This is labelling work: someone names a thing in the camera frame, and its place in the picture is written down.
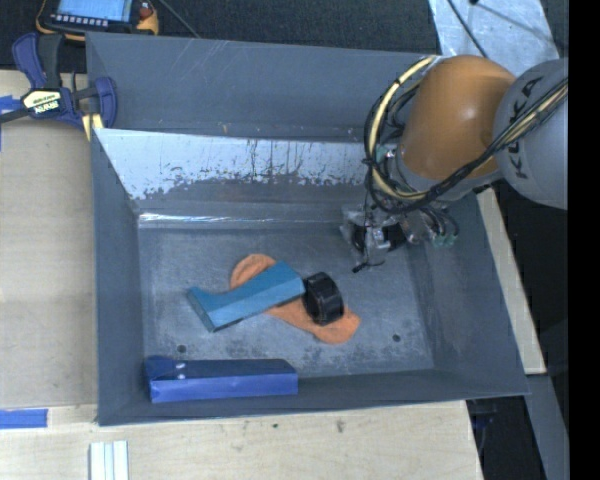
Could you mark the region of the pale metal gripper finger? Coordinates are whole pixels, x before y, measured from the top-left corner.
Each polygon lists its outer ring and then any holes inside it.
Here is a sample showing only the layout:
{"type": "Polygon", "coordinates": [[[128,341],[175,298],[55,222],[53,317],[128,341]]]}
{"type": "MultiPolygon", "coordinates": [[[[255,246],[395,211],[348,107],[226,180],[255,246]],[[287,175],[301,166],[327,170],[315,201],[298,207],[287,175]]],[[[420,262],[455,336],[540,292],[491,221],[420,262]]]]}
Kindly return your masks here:
{"type": "Polygon", "coordinates": [[[353,233],[356,227],[366,229],[374,225],[373,213],[364,205],[343,205],[341,217],[343,233],[353,233]]]}
{"type": "Polygon", "coordinates": [[[365,229],[364,253],[367,264],[382,264],[386,258],[386,239],[383,229],[369,226],[365,229]]]}

